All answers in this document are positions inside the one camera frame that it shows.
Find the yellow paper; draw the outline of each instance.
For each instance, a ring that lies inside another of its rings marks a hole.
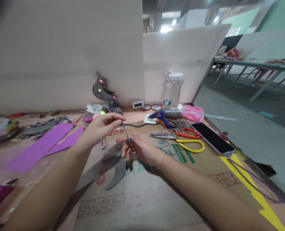
[[[222,161],[230,168],[230,170],[243,182],[243,184],[245,184],[245,186],[252,192],[253,197],[261,204],[261,206],[264,208],[263,210],[260,210],[260,214],[262,214],[272,225],[274,225],[279,231],[285,231],[285,227],[283,226],[283,224],[280,222],[280,220],[278,219],[278,217],[275,215],[275,213],[273,212],[273,210],[271,209],[271,207],[269,206],[269,204],[267,203],[267,201],[265,200],[264,196],[258,192],[256,189],[254,189],[244,178],[243,176],[235,169],[235,167],[227,160],[226,157],[224,156],[220,156],[220,158],[222,159]],[[236,162],[237,164],[239,164],[240,166],[244,167],[241,163],[241,161],[239,160],[239,158],[237,157],[236,154],[233,154],[232,157],[230,158],[232,159],[234,162]],[[251,178],[250,174],[239,168],[240,172],[255,186],[257,187],[257,185],[255,184],[255,182],[253,181],[253,179]]]

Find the black wire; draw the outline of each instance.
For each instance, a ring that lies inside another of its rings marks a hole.
[[[124,126],[125,125],[129,125],[129,126],[133,126],[133,127],[142,127],[142,126],[145,126],[145,125],[158,125],[158,124],[143,124],[143,125],[140,125],[140,126],[136,126],[136,125],[132,125],[132,124],[123,124]]]
[[[168,120],[169,122],[173,123],[175,125],[175,128],[177,127],[177,125],[175,124],[175,122],[171,121],[171,120]],[[142,127],[142,126],[145,126],[145,125],[158,125],[160,123],[157,123],[157,124],[143,124],[143,125],[139,125],[139,126],[136,126],[136,125],[132,125],[132,124],[123,124],[124,126],[125,125],[128,125],[128,126],[133,126],[133,127]]]

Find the plastic bottle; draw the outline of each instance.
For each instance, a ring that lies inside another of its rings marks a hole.
[[[163,101],[163,107],[178,108],[181,87],[183,83],[183,73],[168,71],[166,78],[166,93]]]

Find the green wall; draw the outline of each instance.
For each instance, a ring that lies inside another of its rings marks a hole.
[[[282,28],[285,28],[285,0],[277,0],[271,6],[267,15],[258,27],[257,32],[279,30]]]
[[[231,18],[227,18],[223,21],[221,21],[221,24],[228,24],[231,23],[230,29],[235,29],[241,27],[239,31],[240,34],[245,34],[250,25],[252,24],[254,18],[256,17],[257,12],[260,8],[256,8],[247,12],[244,12],[242,14],[238,14],[236,16],[233,16]]]

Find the smartphone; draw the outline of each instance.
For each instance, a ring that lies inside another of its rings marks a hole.
[[[227,155],[236,152],[236,149],[212,131],[203,123],[192,124],[192,128],[200,134],[200,137],[207,142],[220,155]]]

